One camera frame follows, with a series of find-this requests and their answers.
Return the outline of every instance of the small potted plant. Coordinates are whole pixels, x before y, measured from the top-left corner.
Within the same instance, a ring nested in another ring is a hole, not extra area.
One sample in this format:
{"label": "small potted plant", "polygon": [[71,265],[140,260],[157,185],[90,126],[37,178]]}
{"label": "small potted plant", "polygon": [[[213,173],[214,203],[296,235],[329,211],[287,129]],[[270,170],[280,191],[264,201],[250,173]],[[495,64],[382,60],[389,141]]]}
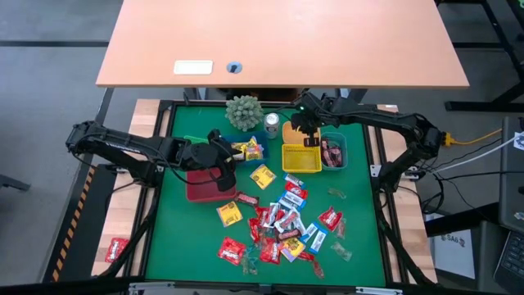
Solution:
{"label": "small potted plant", "polygon": [[258,98],[242,95],[226,102],[226,118],[231,125],[246,132],[262,121],[264,110]]}

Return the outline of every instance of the yellow plastic basket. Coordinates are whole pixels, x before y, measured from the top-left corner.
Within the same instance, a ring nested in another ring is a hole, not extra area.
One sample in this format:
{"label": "yellow plastic basket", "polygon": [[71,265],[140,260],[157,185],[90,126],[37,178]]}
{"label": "yellow plastic basket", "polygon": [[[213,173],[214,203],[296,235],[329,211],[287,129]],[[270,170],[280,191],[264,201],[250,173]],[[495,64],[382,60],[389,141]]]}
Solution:
{"label": "yellow plastic basket", "polygon": [[282,170],[289,173],[317,173],[322,171],[320,147],[283,144]]}

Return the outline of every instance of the yellow cable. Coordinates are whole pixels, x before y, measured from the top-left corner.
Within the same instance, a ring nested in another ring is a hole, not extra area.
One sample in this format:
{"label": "yellow cable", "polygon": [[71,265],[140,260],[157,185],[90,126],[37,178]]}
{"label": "yellow cable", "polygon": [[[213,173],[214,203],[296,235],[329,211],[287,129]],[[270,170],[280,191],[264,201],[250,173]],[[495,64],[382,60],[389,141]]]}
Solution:
{"label": "yellow cable", "polygon": [[484,140],[484,139],[486,139],[486,138],[489,138],[489,137],[491,137],[491,136],[493,136],[493,135],[495,135],[495,134],[497,134],[497,133],[499,133],[499,132],[501,132],[501,131],[502,131],[502,128],[501,128],[501,129],[497,129],[497,130],[491,132],[490,134],[486,134],[486,135],[484,135],[484,136],[482,136],[482,137],[480,137],[480,138],[477,138],[477,139],[474,139],[474,140],[472,140],[472,141],[468,141],[468,142],[459,142],[459,141],[455,140],[454,138],[451,138],[451,141],[450,141],[450,142],[451,142],[452,144],[459,144],[459,145],[469,145],[469,144],[474,144],[474,143],[478,143],[478,142],[480,142],[481,140]]}

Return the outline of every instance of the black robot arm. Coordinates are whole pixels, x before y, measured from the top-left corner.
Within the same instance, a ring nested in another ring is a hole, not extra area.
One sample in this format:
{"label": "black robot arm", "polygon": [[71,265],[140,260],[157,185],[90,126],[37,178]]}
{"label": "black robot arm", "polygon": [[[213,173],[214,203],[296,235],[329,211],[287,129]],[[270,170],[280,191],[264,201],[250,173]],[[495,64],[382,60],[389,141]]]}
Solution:
{"label": "black robot arm", "polygon": [[396,131],[404,136],[407,149],[393,162],[382,164],[373,187],[395,192],[401,175],[421,160],[438,155],[443,133],[419,114],[400,114],[377,110],[374,106],[359,105],[351,99],[331,98],[325,94],[319,99],[312,93],[302,93],[296,102],[299,111],[291,116],[291,126],[309,137],[305,146],[318,146],[314,137],[318,127],[360,123]]}
{"label": "black robot arm", "polygon": [[[86,121],[73,126],[65,145],[75,155],[92,153],[124,167],[135,181],[147,187],[158,185],[158,167],[171,169],[175,174],[175,170],[218,167],[221,176],[213,181],[216,181],[220,191],[226,191],[236,183],[232,155],[239,151],[232,149],[231,144],[220,137],[217,129],[213,129],[207,139],[209,144],[191,143],[190,140],[174,137],[143,138]],[[138,160],[126,152],[141,154],[146,160]]]}

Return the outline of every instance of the silver can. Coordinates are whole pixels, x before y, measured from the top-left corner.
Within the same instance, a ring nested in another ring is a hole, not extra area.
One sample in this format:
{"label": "silver can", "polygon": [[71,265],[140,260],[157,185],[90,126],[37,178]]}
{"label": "silver can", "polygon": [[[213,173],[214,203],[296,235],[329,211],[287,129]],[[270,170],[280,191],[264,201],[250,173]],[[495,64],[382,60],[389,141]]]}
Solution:
{"label": "silver can", "polygon": [[280,118],[276,113],[269,113],[264,118],[264,130],[269,139],[276,138],[278,135],[278,126],[280,125]]}

